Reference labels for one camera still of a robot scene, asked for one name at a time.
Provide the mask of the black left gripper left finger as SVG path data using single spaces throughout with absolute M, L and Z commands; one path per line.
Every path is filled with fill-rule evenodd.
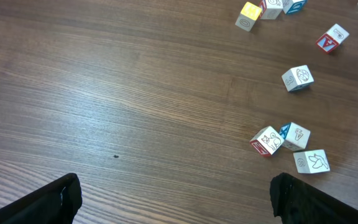
M 80 180 L 69 173 L 0 208 L 0 224 L 71 224 L 82 202 Z

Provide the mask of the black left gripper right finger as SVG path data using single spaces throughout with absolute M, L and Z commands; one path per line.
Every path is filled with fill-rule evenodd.
M 283 224 L 358 224 L 357 209 L 284 172 L 271 180 L 270 200 Z

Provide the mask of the bird picture red block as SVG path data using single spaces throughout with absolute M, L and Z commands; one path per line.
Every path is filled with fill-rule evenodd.
M 298 173 L 316 174 L 330 171 L 329 162 L 324 149 L 294 152 L 293 157 Z

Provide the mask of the number four wooden block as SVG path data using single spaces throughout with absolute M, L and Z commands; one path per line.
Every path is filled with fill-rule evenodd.
M 283 147 L 292 151 L 300 151 L 306 149 L 311 131 L 291 122 L 280 128 L 279 135 L 284 138 Z

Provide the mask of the cat picture red block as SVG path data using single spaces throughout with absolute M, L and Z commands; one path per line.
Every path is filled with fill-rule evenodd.
M 284 138 L 273 127 L 267 126 L 261 129 L 249 143 L 260 155 L 270 157 L 284 143 Z

